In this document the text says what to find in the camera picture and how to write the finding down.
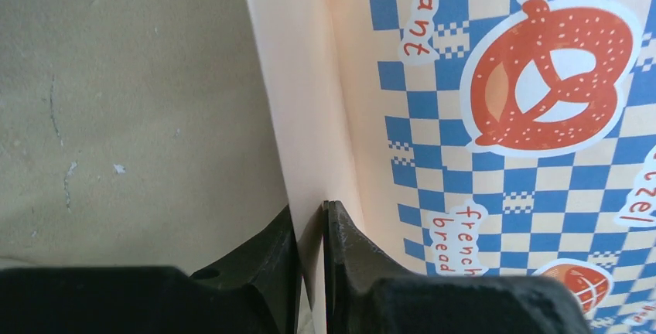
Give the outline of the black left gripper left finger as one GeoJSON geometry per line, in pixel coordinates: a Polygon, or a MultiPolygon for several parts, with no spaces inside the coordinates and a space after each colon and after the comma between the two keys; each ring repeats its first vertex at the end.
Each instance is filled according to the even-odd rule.
{"type": "Polygon", "coordinates": [[[294,333],[301,271],[289,209],[230,253],[171,266],[9,268],[3,333],[294,333]]]}

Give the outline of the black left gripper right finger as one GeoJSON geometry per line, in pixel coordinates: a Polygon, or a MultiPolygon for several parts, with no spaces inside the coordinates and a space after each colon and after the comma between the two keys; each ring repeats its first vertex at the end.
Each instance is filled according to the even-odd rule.
{"type": "Polygon", "coordinates": [[[589,333],[575,299],[542,277],[437,277],[397,263],[326,201],[328,333],[589,333]]]}

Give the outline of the blue checkered paper bag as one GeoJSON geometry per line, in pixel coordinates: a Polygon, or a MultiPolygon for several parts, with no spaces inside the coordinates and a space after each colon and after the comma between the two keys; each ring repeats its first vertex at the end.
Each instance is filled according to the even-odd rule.
{"type": "Polygon", "coordinates": [[[407,269],[549,276],[655,331],[655,0],[248,0],[324,324],[317,207],[407,269]]]}

